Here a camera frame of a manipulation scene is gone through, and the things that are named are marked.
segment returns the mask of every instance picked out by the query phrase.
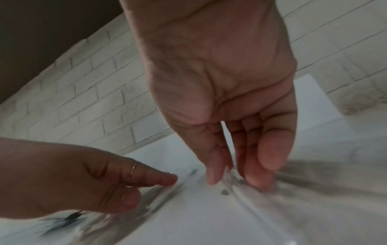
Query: thin ring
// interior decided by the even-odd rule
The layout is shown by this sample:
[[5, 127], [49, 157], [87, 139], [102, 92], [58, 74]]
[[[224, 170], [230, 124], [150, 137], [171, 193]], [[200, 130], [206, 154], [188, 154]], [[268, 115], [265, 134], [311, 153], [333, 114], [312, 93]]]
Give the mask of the thin ring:
[[130, 181], [130, 179], [132, 178], [132, 175], [133, 175], [134, 169], [137, 166], [137, 163], [138, 163], [138, 161], [134, 160], [134, 164], [133, 164], [132, 170], [130, 171], [130, 174], [129, 174], [129, 177], [128, 177], [128, 181]]

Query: dark ceiling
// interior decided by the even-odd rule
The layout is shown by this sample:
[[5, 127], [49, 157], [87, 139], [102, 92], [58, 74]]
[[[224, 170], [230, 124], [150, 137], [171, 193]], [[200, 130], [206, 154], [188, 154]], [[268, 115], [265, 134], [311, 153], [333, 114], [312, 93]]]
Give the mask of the dark ceiling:
[[0, 102], [121, 13], [118, 0], [1, 0]]

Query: brick wall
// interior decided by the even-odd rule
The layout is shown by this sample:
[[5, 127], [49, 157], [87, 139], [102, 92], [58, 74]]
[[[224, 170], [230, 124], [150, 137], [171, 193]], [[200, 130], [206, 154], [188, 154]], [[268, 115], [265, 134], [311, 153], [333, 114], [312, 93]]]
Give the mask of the brick wall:
[[[387, 102], [386, 0], [277, 0], [299, 62], [345, 114]], [[170, 135], [118, 16], [0, 105], [0, 136], [118, 154]]]

